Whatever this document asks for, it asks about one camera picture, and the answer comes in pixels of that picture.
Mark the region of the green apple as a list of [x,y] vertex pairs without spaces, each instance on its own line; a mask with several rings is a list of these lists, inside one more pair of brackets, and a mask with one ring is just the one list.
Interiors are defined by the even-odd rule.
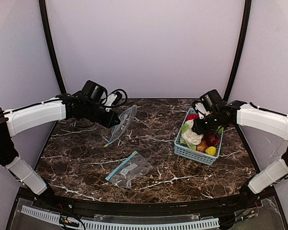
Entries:
[[219,126],[218,129],[217,129],[217,133],[219,135],[221,135],[223,133],[223,130],[224,130],[224,128],[222,126]]

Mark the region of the dark red pomegranate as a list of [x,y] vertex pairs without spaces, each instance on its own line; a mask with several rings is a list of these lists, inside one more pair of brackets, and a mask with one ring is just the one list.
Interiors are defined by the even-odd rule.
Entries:
[[209,147],[210,146],[216,147],[221,141],[220,135],[214,132],[205,134],[204,139],[206,141],[207,146]]

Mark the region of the pink red apple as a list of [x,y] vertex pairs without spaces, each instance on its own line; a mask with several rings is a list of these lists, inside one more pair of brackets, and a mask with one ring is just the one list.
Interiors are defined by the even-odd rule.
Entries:
[[199,115],[198,114],[189,114],[187,115],[185,121],[189,121],[189,120],[194,120],[194,119],[198,119],[199,118]]

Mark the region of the left black frame post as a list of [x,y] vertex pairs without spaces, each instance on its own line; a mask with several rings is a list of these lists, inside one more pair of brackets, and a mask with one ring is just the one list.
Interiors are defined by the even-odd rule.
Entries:
[[46,0],[39,0],[39,9],[40,9],[40,16],[41,16],[41,21],[43,25],[43,30],[44,30],[44,35],[46,39],[46,44],[48,48],[48,53],[50,56],[50,61],[53,67],[53,71],[55,74],[56,82],[58,84],[59,90],[61,94],[66,93],[66,87],[63,82],[63,77],[61,74],[61,70],[59,67],[59,62],[52,38],[52,33],[51,33],[51,27],[50,27],[50,21],[48,17],[48,10],[47,10],[47,1]]

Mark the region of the black frame post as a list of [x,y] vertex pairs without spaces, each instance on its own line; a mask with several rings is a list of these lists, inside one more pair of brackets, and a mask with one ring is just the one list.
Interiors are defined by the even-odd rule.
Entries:
[[248,30],[251,6],[252,6],[252,0],[245,0],[237,48],[236,48],[235,56],[233,59],[233,64],[232,64],[231,72],[230,72],[229,79],[227,82],[226,90],[223,96],[223,99],[227,102],[229,101],[230,94],[233,89],[237,71],[238,71],[239,64],[240,64],[240,59],[242,56],[245,38],[246,38],[247,30]]
[[55,74],[56,82],[58,84],[59,90],[61,94],[66,93],[66,87],[63,82],[63,77],[61,74],[61,70],[59,67],[59,62],[52,38],[52,33],[51,33],[51,27],[50,27],[50,21],[48,17],[48,10],[47,10],[47,1],[46,0],[39,0],[39,9],[40,9],[40,16],[41,16],[41,21],[43,25],[43,30],[44,30],[44,35],[46,39],[46,44],[48,48],[48,53],[50,56],[50,61],[53,67],[53,71]]

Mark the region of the light blue plastic basket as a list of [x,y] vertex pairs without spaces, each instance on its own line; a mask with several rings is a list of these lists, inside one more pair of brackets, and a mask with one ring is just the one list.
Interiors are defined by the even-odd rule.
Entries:
[[219,157],[223,140],[223,127],[208,134],[198,135],[192,125],[199,115],[190,108],[174,141],[174,153],[187,159],[212,165]]

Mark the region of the white cauliflower toy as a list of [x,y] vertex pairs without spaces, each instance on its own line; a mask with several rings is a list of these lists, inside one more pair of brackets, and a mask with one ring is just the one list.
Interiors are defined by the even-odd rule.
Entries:
[[192,150],[196,150],[197,146],[201,143],[204,135],[192,131],[193,120],[186,121],[181,127],[180,144]]

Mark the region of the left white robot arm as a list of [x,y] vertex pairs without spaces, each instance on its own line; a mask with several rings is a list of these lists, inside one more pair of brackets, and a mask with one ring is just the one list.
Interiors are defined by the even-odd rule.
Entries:
[[128,95],[123,89],[108,92],[91,80],[74,94],[63,93],[48,100],[19,108],[0,108],[0,166],[8,170],[35,195],[51,191],[47,182],[18,152],[14,139],[36,134],[43,126],[67,119],[88,120],[105,128],[120,123],[115,108],[126,104]]

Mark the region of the clear zip bag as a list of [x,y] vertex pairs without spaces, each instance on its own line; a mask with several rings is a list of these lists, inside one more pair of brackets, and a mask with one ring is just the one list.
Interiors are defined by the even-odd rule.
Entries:
[[105,180],[117,187],[131,189],[133,180],[147,175],[152,169],[151,163],[137,151],[134,151]]
[[114,143],[127,130],[127,128],[133,122],[136,116],[137,109],[138,106],[133,105],[119,115],[120,123],[111,129],[111,138],[104,146],[104,148]]

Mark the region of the right black frame post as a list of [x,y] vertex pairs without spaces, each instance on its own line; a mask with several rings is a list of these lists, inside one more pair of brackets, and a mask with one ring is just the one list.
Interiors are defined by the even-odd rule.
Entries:
[[223,99],[227,102],[229,101],[230,94],[233,89],[237,71],[238,71],[239,64],[240,64],[240,59],[242,56],[245,38],[246,38],[247,30],[248,30],[251,6],[252,6],[252,0],[245,0],[237,48],[236,48],[235,56],[233,59],[233,64],[232,64],[231,72],[230,72],[229,79],[227,82],[226,90],[223,96]]

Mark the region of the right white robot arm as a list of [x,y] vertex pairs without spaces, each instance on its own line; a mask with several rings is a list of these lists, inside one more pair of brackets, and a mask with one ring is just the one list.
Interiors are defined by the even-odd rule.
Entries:
[[281,148],[284,153],[274,157],[265,169],[250,179],[243,189],[244,193],[257,195],[265,188],[288,178],[288,114],[239,100],[227,102],[217,90],[194,99],[192,107],[200,114],[192,127],[196,134],[207,134],[219,127],[234,125],[254,129],[257,134],[286,143]]

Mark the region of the yellow lemon toy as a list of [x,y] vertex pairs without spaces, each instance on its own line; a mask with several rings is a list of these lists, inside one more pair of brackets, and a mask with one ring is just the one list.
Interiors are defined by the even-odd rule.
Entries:
[[205,153],[208,154],[208,155],[210,155],[210,156],[216,156],[216,154],[217,154],[216,147],[214,147],[214,146],[208,147],[208,148],[205,150]]

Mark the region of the orange brown potato toy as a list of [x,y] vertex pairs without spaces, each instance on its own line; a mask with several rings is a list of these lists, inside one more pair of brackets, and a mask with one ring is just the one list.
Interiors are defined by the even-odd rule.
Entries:
[[204,139],[201,140],[201,143],[199,145],[197,145],[196,150],[202,153],[205,153],[205,150],[208,148],[209,146],[207,145],[206,141]]

